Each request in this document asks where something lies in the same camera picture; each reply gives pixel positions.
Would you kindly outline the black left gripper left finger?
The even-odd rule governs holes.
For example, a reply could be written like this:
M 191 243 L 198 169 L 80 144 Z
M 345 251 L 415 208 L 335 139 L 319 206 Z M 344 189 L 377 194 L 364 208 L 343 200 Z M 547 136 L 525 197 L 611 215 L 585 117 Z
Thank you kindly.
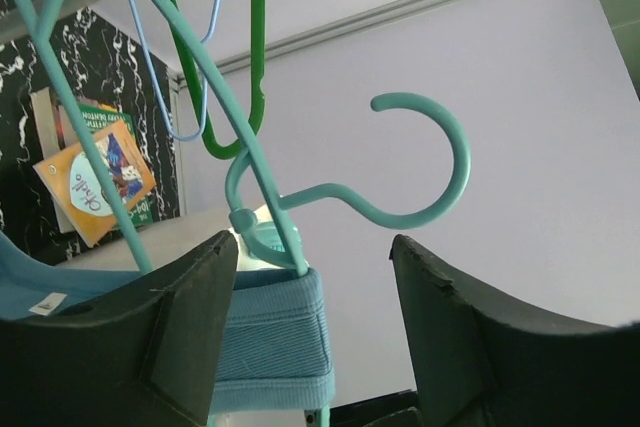
M 46 265 L 1 241 L 5 426 L 203 426 L 238 248 L 221 231 L 150 273 Z

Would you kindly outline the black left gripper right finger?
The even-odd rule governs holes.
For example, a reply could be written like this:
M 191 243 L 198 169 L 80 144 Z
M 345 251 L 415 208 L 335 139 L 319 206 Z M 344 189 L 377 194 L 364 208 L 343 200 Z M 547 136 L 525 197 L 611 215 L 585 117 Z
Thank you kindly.
M 428 426 L 635 426 L 639 326 L 532 305 L 406 235 L 390 250 Z

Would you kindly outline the teal tank top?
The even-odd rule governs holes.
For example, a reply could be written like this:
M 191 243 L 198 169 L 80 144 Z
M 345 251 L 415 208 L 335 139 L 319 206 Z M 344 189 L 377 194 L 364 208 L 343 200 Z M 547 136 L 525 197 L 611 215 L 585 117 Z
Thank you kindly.
M 48 315 L 141 277 L 44 264 L 1 238 L 1 316 Z M 322 281 L 309 270 L 238 271 L 209 412 L 318 410 L 335 395 Z

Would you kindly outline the light blue wire hanger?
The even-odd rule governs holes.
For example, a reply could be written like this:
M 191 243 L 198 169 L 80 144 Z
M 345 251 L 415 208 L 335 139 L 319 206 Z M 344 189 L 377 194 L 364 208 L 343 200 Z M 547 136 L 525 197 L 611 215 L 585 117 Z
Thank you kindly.
M 164 120 L 164 123 L 165 123 L 165 126 L 167 128 L 168 133 L 170 134 L 171 137 L 173 137 L 174 139 L 176 139 L 177 141 L 180 141 L 180 142 L 191 142 L 191 141 L 196 140 L 198 137 L 203 137 L 206 133 L 213 133 L 213 128 L 212 128 L 210 117 L 209 117 L 209 114 L 208 114 L 209 84 L 208 84 L 208 81 L 206 80 L 206 77 L 204 75 L 201 75 L 201 78 L 197 79 L 198 86 L 204 88 L 204 93 L 202 94 L 202 99 L 200 101 L 198 101 L 198 104 L 200 105 L 198 130 L 193 134 L 181 135 L 173 128 L 173 124 L 172 124 L 172 120 L 171 120 L 170 115 L 169 115 L 168 108 L 166 106 L 166 103 L 165 103 L 164 98 L 163 98 L 163 96 L 161 94 L 161 91 L 160 91 L 159 82 L 158 82 L 158 79 L 157 79 L 155 68 L 153 66 L 153 62 L 151 60 L 149 48 L 148 48 L 148 45 L 147 45 L 147 42 L 146 42 L 146 39 L 145 39 L 145 36 L 144 36 L 144 31 L 143 31 L 143 27 L 142 27 L 142 24 L 141 24 L 141 21 L 140 21 L 140 17 L 139 17 L 138 9 L 137 9 L 137 6 L 136 6 L 136 2 L 135 2 L 135 0 L 128 0 L 128 3 L 129 3 L 129 7 L 131 9 L 131 13 L 132 13 L 133 21 L 134 21 L 134 24 L 135 24 L 136 32 L 137 32 L 138 37 L 139 37 L 140 46 L 142 48 L 142 53 L 143 53 L 143 56 L 144 56 L 144 60 L 145 60 L 147 69 L 148 69 L 148 71 L 150 73 L 153 90 L 154 90 L 154 93 L 156 94 L 156 98 L 158 100 L 159 107 L 160 107 L 160 110 L 161 110 L 161 113 L 162 113 L 162 116 L 163 116 L 163 120 Z M 214 36 L 216 23 L 217 23 L 217 19 L 218 19 L 218 15 L 219 15 L 220 3 L 221 3 L 221 0 L 214 0 L 214 2 L 213 2 L 213 7 L 212 7 L 212 12 L 211 12 L 211 17 L 210 17 L 210 21 L 209 21 L 208 30 L 207 30 L 205 36 L 201 40 L 201 44 L 202 45 L 207 44 L 211 40 L 211 38 Z

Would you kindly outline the green velvet hanger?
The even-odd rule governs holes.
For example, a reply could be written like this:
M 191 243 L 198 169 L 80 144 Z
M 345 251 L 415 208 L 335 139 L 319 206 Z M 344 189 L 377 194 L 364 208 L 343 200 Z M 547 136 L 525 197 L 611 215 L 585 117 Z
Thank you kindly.
M 177 8 L 177 1 L 171 0 Z M 251 110 L 248 122 L 254 133 L 257 133 L 261 127 L 263 116 L 265 97 L 261 88 L 261 82 L 264 77 L 265 70 L 265 25 L 266 25 L 266 0 L 251 0 L 251 48 L 250 48 L 250 76 L 251 76 Z M 170 26 L 174 45 L 178 53 L 183 74 L 187 83 L 187 88 L 194 104 L 196 114 L 202 113 L 202 101 L 206 106 L 205 93 L 208 94 L 208 88 L 202 87 L 196 63 L 191 52 L 179 36 L 177 31 Z M 227 160 L 235 157 L 241 148 L 239 140 L 229 145 L 220 144 L 215 137 L 212 123 L 208 117 L 206 118 L 204 132 L 202 134 L 203 143 L 207 151 L 215 158 Z

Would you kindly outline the white storage box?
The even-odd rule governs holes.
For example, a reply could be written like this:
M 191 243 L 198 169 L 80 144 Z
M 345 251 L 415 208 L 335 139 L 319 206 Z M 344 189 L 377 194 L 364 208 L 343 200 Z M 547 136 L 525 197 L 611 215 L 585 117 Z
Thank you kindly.
M 231 227 L 225 210 L 207 210 L 150 224 L 138 231 L 153 268 L 176 260 L 214 234 L 229 230 L 239 246 L 238 271 L 272 269 L 268 264 L 249 255 L 246 245 Z M 59 264 L 60 268 L 137 271 L 138 268 L 124 239 L 95 247 Z

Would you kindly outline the teal cat-ear headphones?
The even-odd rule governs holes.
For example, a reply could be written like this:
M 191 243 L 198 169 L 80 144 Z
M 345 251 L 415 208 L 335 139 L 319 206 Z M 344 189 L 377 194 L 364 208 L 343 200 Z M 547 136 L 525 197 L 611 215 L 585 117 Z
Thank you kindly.
M 284 252 L 285 251 L 285 247 L 280 239 L 279 233 L 277 231 L 277 228 L 275 226 L 275 223 L 273 221 L 259 221 L 257 223 L 257 225 L 255 226 L 255 236 L 257 237 L 257 239 L 264 245 L 266 245 L 267 247 L 269 247 L 271 250 L 274 251 L 278 251 L 278 252 Z M 262 260 L 261 258 L 259 258 L 253 250 L 249 250 L 249 257 L 254 259 L 256 262 L 260 261 L 260 262 L 265 262 L 264 260 Z M 272 265 L 272 266 L 277 266 L 279 267 L 279 264 L 273 263 L 273 262 L 269 262 L 266 261 L 266 264 Z M 283 264 L 280 266 L 281 268 L 288 268 L 288 269 L 294 269 L 295 265 L 291 262 L 288 262 L 286 264 Z

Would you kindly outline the orange cover book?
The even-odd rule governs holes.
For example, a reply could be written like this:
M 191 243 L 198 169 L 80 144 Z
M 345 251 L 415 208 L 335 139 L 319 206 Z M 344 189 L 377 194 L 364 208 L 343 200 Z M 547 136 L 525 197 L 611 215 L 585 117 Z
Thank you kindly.
M 121 202 L 131 210 L 156 186 L 134 137 L 120 119 L 93 138 Z M 115 227 L 117 220 L 106 191 L 80 143 L 37 163 L 34 169 L 87 246 L 97 244 Z

